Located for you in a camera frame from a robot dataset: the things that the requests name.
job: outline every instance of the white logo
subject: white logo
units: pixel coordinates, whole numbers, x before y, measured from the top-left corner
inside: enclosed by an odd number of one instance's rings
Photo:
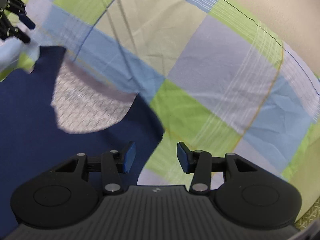
[[[152,190],[154,193],[158,193],[159,191],[161,191],[161,189],[159,189],[158,187]]]

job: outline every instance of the beige wall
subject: beige wall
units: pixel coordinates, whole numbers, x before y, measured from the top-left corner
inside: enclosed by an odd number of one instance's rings
[[[235,0],[320,75],[320,0]]]

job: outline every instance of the navy blue fabric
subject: navy blue fabric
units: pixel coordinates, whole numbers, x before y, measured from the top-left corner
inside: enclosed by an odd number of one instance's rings
[[[17,226],[10,197],[22,183],[79,152],[96,156],[134,141],[136,158],[121,177],[125,185],[135,185],[162,139],[161,123],[139,95],[127,115],[103,131],[59,130],[50,103],[64,53],[61,47],[42,47],[31,74],[15,70],[0,82],[0,237]]]

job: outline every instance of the blue line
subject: blue line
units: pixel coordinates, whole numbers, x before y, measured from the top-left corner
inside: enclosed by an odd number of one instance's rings
[[[108,10],[108,8],[110,7],[110,5],[114,2],[115,0],[112,0],[111,3],[108,4],[108,6],[106,7],[106,9],[103,11],[103,13],[100,15],[100,17],[97,19],[97,21],[92,25],[91,29],[89,30],[88,34],[84,37],[84,40],[82,41],[81,45],[79,46],[79,49],[76,53],[75,59],[73,60],[73,62],[76,61],[80,50],[82,49],[82,46],[84,45],[86,39],[89,37],[90,33],[93,31],[94,27],[98,24],[98,22],[100,21],[100,19],[103,17],[103,15],[106,13],[106,11]]]
[[[257,25],[258,27],[260,27],[265,33],[267,33],[271,38],[273,38],[276,43],[278,43],[286,52],[288,52],[273,36],[271,36],[268,32],[266,32],[260,25],[256,24],[256,22],[254,21],[254,19],[251,19],[250,17],[248,17],[247,15],[245,15],[242,11],[240,11],[237,7],[235,7],[234,5],[232,5],[231,3],[229,3],[226,0],[223,0],[226,3],[228,3],[229,5],[231,5],[233,8],[235,8],[236,10],[238,10],[239,12],[241,12],[244,16],[246,16],[248,19],[252,20],[254,22],[255,25]],[[312,87],[314,88],[314,90],[316,91],[317,95],[320,96],[320,94],[318,93],[318,91],[316,90],[316,88],[314,87],[311,79],[309,78],[308,74],[305,72],[305,70],[303,69],[303,67],[299,64],[299,62],[294,58],[294,56],[292,56],[292,54],[290,52],[288,52],[290,54],[290,56],[295,60],[295,62],[299,65],[299,67],[302,69],[302,71],[305,73],[305,75],[307,76],[307,78],[309,79]]]

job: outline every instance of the beige square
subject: beige square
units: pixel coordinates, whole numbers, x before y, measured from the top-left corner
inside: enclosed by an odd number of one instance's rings
[[[167,76],[206,15],[185,0],[115,0],[96,28]]]

